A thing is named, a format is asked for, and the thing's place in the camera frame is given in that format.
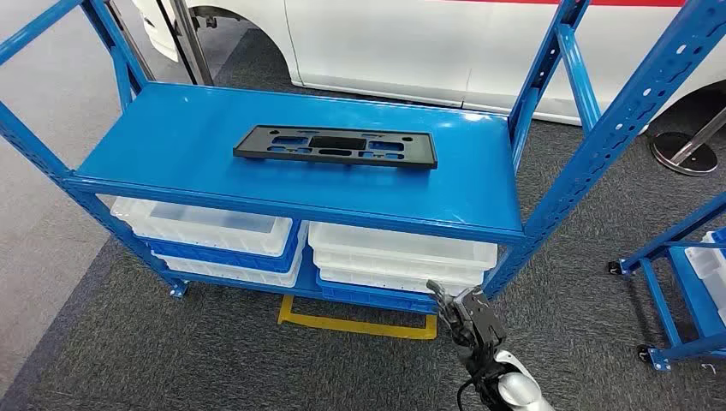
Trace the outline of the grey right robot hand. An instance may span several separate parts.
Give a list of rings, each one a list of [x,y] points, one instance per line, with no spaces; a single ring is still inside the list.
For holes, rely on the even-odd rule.
[[[428,280],[426,287],[433,293],[439,318],[449,327],[460,362],[467,367],[492,362],[506,331],[482,288],[466,288],[453,296],[434,280]]]

